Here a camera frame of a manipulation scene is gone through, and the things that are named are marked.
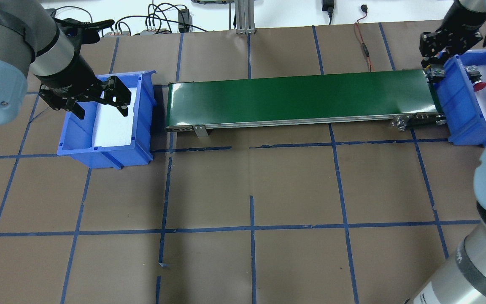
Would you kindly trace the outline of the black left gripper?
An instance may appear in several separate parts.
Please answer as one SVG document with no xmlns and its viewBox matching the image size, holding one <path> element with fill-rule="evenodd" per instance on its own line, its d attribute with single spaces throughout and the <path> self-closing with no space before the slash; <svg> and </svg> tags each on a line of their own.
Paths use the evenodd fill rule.
<svg viewBox="0 0 486 304">
<path fill-rule="evenodd" d="M 83 56 L 76 54 L 62 71 L 48 76 L 33 73 L 46 89 L 39 89 L 39 96 L 53 110 L 65 109 L 64 100 L 79 102 L 94 101 L 116 108 L 124 117 L 129 115 L 131 92 L 117 76 L 109 76 L 100 81 Z M 71 112 L 80 120 L 85 118 L 85 110 L 75 103 Z"/>
</svg>

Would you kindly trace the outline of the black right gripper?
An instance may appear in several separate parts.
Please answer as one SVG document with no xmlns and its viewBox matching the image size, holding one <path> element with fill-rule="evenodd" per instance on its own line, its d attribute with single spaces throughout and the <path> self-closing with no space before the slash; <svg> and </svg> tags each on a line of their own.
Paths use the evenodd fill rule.
<svg viewBox="0 0 486 304">
<path fill-rule="evenodd" d="M 437 32 L 420 34 L 421 67 L 443 68 L 445 61 L 439 57 L 442 50 L 449 54 L 463 54 L 476 46 L 483 40 L 480 28 L 485 21 L 485 12 L 450 8 Z"/>
</svg>

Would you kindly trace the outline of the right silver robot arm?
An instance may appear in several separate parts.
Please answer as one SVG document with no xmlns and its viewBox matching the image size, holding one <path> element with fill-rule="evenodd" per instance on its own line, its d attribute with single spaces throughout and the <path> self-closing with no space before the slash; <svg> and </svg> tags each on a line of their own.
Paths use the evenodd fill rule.
<svg viewBox="0 0 486 304">
<path fill-rule="evenodd" d="M 455 0 L 442 24 L 420 36 L 421 66 L 447 118 L 449 142 L 484 145 L 474 173 L 480 223 L 407 304 L 486 304 L 486 0 Z"/>
</svg>

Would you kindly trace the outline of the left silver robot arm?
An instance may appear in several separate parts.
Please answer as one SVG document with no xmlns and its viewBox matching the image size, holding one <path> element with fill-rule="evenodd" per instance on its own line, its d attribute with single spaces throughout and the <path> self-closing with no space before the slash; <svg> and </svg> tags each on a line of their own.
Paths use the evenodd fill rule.
<svg viewBox="0 0 486 304">
<path fill-rule="evenodd" d="M 96 102 L 127 116 L 130 90 L 116 76 L 97 78 L 80 54 L 114 23 L 58 19 L 36 0 L 0 0 L 0 125 L 18 116 L 30 73 L 40 81 L 38 95 L 54 111 L 84 119 L 80 103 Z"/>
</svg>

